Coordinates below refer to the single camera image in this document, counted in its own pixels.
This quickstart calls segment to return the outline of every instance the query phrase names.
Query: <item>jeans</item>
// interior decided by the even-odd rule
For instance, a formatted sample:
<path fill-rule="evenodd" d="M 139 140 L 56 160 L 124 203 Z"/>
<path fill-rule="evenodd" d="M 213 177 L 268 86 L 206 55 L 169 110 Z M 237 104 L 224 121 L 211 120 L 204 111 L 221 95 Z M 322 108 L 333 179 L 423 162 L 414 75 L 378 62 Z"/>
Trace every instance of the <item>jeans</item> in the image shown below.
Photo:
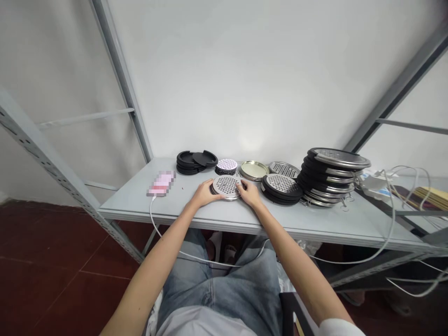
<path fill-rule="evenodd" d="M 266 238 L 249 236 L 236 265 L 224 277 L 211 275 L 208 263 L 179 254 L 163 287 L 157 329 L 176 309 L 206 306 L 228 317 L 241 319 L 257 335 L 281 335 L 282 311 L 275 252 Z M 207 260 L 205 239 L 189 229 L 181 251 Z"/>

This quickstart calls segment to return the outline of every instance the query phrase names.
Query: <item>forearm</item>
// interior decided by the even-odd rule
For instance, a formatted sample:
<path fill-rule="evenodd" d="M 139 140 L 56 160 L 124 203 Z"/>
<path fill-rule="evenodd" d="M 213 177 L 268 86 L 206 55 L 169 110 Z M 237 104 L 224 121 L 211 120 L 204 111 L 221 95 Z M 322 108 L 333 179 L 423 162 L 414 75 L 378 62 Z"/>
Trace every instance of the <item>forearm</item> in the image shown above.
<path fill-rule="evenodd" d="M 188 203 L 152 248 L 133 276 L 102 335 L 122 335 L 122 332 L 126 335 L 141 335 L 151 308 L 173 268 L 197 208 Z"/>
<path fill-rule="evenodd" d="M 353 323 L 345 307 L 313 261 L 289 236 L 264 204 L 254 206 L 277 256 L 317 325 L 329 318 Z"/>

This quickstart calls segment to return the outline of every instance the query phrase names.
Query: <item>hand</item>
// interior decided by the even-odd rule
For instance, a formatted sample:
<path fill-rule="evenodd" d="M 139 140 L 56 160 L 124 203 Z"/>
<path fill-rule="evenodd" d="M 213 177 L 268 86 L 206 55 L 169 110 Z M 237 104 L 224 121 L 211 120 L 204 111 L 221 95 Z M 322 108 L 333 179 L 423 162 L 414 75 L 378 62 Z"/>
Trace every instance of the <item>hand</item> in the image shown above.
<path fill-rule="evenodd" d="M 246 190 L 244 190 L 243 186 L 240 183 L 237 183 L 241 198 L 243 198 L 252 208 L 262 205 L 263 202 L 261 201 L 257 186 L 246 180 L 241 180 L 241 183 L 246 186 Z"/>
<path fill-rule="evenodd" d="M 193 197 L 190 200 L 190 204 L 196 206 L 197 208 L 200 208 L 204 205 L 207 205 L 208 203 L 225 198 L 224 195 L 213 195 L 210 192 L 210 185 L 213 183 L 213 179 L 209 179 L 205 182 L 202 182 L 199 187 L 197 187 L 197 190 Z"/>

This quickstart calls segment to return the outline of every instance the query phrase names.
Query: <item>red tile floor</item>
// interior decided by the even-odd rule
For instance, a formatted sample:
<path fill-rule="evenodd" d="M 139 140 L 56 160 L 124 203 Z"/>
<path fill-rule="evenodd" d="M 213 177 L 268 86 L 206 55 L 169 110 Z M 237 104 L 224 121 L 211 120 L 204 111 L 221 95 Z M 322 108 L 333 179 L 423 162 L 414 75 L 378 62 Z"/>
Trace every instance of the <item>red tile floor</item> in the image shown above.
<path fill-rule="evenodd" d="M 142 250 L 152 227 L 119 225 Z M 0 206 L 0 334 L 98 335 L 137 268 L 82 210 L 8 202 Z M 446 317 L 446 300 L 437 298 Z M 434 304 L 418 307 L 429 315 Z M 427 318 L 399 317 L 375 292 L 347 309 L 368 336 L 437 335 Z"/>

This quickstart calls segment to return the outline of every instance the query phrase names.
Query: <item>stack of black lids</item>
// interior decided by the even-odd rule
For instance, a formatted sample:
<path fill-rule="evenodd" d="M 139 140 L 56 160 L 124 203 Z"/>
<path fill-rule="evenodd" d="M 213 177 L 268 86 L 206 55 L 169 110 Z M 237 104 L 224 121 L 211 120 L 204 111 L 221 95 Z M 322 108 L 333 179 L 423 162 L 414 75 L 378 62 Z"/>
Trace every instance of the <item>stack of black lids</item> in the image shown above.
<path fill-rule="evenodd" d="M 214 167 L 218 163 L 218 158 L 209 151 L 193 153 L 190 151 L 180 152 L 177 155 L 176 169 L 184 175 L 194 175 L 207 167 Z"/>
<path fill-rule="evenodd" d="M 302 189 L 291 177 L 268 174 L 261 179 L 261 191 L 266 198 L 281 205 L 293 205 L 300 201 Z"/>
<path fill-rule="evenodd" d="M 332 207 L 354 190 L 356 176 L 370 166 L 370 161 L 358 154 L 316 147 L 303 159 L 297 183 L 305 201 Z"/>

